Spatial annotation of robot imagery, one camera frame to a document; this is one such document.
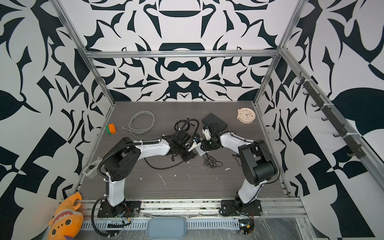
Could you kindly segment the white network switch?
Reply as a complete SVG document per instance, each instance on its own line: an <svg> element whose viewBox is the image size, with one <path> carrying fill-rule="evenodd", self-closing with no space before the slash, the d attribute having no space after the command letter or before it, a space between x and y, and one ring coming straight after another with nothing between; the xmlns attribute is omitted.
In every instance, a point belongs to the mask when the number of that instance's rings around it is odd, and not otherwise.
<svg viewBox="0 0 384 240"><path fill-rule="evenodd" d="M193 152L199 156L207 154L209 151L203 150L202 143L198 143L197 146L193 149Z"/></svg>

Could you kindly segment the black power adapter with cable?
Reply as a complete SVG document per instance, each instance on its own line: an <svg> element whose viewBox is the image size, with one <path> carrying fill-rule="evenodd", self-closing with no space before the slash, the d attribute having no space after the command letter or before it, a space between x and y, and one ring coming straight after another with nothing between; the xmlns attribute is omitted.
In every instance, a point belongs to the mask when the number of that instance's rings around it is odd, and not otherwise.
<svg viewBox="0 0 384 240"><path fill-rule="evenodd" d="M209 153L204 153L204 166L209 167L211 169L219 168L223 166L223 163L213 158Z"/></svg>

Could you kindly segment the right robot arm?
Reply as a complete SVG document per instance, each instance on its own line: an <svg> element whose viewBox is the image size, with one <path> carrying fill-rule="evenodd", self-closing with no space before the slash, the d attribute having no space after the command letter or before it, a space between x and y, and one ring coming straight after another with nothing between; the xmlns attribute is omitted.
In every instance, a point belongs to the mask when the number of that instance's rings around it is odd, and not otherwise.
<svg viewBox="0 0 384 240"><path fill-rule="evenodd" d="M252 141L233 132L215 131L212 124L204 126L202 132L205 136L201 141L202 151L226 148L235 152L240 158L245 180L237 192L237 199L243 205L256 200L264 185L279 179L280 170L277 161L265 141Z"/></svg>

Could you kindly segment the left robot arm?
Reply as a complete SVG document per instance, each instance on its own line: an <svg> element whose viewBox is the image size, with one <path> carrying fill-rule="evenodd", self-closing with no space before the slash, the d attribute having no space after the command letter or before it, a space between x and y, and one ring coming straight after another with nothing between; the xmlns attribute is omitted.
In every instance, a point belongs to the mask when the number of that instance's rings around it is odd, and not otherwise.
<svg viewBox="0 0 384 240"><path fill-rule="evenodd" d="M182 162L187 162L196 156L193 149L200 142L199 134L190 135L184 130L152 141L122 138L97 166L97 173L108 184L106 197L110 206L116 207L125 201L125 179L139 160L154 156L179 156Z"/></svg>

